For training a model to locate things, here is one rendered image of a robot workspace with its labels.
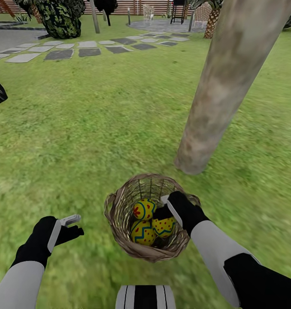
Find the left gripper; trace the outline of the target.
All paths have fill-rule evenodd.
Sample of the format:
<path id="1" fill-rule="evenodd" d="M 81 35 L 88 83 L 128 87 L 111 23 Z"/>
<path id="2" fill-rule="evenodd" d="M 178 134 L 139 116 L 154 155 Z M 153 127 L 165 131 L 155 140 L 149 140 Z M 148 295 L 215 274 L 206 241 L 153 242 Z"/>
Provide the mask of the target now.
<path id="1" fill-rule="evenodd" d="M 62 244 L 64 242 L 68 242 L 72 239 L 75 239 L 77 237 L 79 237 L 80 235 L 84 235 L 84 231 L 82 228 L 78 228 L 78 226 L 72 226 L 70 228 L 64 227 L 65 228 L 65 234 L 64 236 L 56 241 L 55 246 Z"/>

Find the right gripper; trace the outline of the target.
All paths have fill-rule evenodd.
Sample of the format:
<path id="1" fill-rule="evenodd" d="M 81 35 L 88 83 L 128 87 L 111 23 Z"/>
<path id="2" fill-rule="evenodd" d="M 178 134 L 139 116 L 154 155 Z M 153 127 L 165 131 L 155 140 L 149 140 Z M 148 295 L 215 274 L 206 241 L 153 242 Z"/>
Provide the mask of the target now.
<path id="1" fill-rule="evenodd" d="M 153 213 L 153 219 L 158 219 L 158 220 L 162 220 L 165 218 L 171 218 L 173 217 L 173 215 L 170 215 L 169 213 L 167 213 L 166 205 L 164 205 L 163 207 L 158 207 L 155 212 Z"/>

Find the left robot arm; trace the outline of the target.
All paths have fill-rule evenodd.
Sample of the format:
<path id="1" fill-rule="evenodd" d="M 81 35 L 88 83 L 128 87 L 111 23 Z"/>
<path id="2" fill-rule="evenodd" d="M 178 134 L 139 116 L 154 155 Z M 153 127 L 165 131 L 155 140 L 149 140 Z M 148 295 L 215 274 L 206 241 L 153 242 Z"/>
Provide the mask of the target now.
<path id="1" fill-rule="evenodd" d="M 84 235 L 82 228 L 69 224 L 81 221 L 81 215 L 43 218 L 33 228 L 26 243 L 0 282 L 0 309 L 35 309 L 42 277 L 53 248 Z"/>

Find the wicker basket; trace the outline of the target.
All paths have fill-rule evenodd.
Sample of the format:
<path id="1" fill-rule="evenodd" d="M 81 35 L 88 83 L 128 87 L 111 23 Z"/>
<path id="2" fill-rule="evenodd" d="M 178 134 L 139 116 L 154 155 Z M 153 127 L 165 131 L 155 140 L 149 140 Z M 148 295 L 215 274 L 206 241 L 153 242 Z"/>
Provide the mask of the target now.
<path id="1" fill-rule="evenodd" d="M 145 189 L 149 194 L 144 194 L 144 185 L 141 180 L 149 180 L 147 184 L 149 187 Z M 153 184 L 153 180 L 158 180 L 158 191 Z M 134 187 L 132 189 L 132 187 Z M 115 194 L 111 193 L 104 201 L 104 216 L 106 216 L 115 241 L 119 244 L 122 251 L 128 254 L 129 257 L 144 259 L 148 262 L 155 263 L 157 261 L 168 261 L 174 257 L 178 257 L 187 248 L 191 238 L 187 230 L 184 230 L 178 221 L 175 221 L 175 228 L 173 233 L 167 237 L 163 244 L 156 246 L 144 246 L 142 244 L 134 243 L 131 238 L 131 225 L 134 220 L 133 208 L 138 200 L 154 199 L 156 196 L 156 204 L 158 207 L 162 206 L 160 202 L 161 196 L 164 192 L 180 191 L 183 193 L 189 202 L 194 202 L 200 208 L 201 203 L 198 196 L 187 194 L 182 187 L 172 178 L 162 176 L 158 173 L 140 174 L 127 180 L 127 182 L 120 187 Z M 137 193 L 135 193 L 137 192 Z M 135 193 L 135 194 L 134 194 Z M 139 196 L 139 197 L 138 197 Z M 138 197 L 138 199 L 137 199 Z M 112 202 L 112 207 L 108 214 L 108 205 Z"/>

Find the easter egg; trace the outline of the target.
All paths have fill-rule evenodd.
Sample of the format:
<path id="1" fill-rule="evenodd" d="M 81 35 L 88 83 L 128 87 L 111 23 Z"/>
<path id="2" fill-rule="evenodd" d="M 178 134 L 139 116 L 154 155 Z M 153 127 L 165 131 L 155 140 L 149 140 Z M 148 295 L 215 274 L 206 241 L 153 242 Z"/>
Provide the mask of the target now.
<path id="1" fill-rule="evenodd" d="M 156 202 L 152 199 L 139 200 L 133 208 L 134 217 L 137 220 L 146 220 L 150 222 L 153 219 L 153 213 L 158 208 Z"/>
<path id="2" fill-rule="evenodd" d="M 131 225 L 131 238 L 134 243 L 152 246 L 157 238 L 152 229 L 152 222 L 135 220 Z"/>
<path id="3" fill-rule="evenodd" d="M 162 220 L 152 219 L 152 229 L 159 238 L 169 237 L 175 228 L 175 218 L 165 218 Z"/>

